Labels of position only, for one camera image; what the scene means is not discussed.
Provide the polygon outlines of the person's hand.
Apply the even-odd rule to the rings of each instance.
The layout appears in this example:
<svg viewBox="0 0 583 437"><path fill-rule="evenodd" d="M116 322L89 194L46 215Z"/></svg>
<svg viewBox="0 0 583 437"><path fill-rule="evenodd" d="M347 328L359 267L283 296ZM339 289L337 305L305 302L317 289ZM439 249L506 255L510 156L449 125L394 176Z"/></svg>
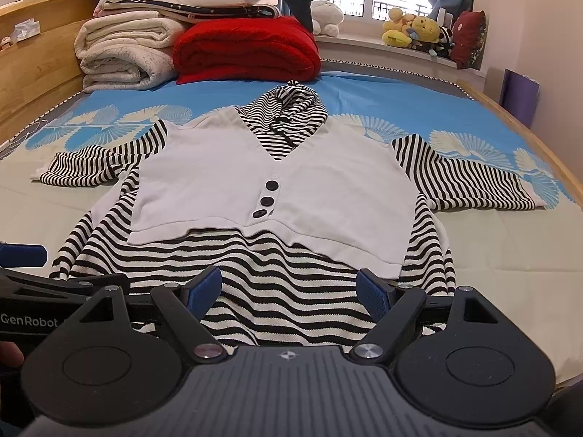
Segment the person's hand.
<svg viewBox="0 0 583 437"><path fill-rule="evenodd" d="M0 362L10 367L20 367L24 363L23 352L14 342L1 341Z"/></svg>

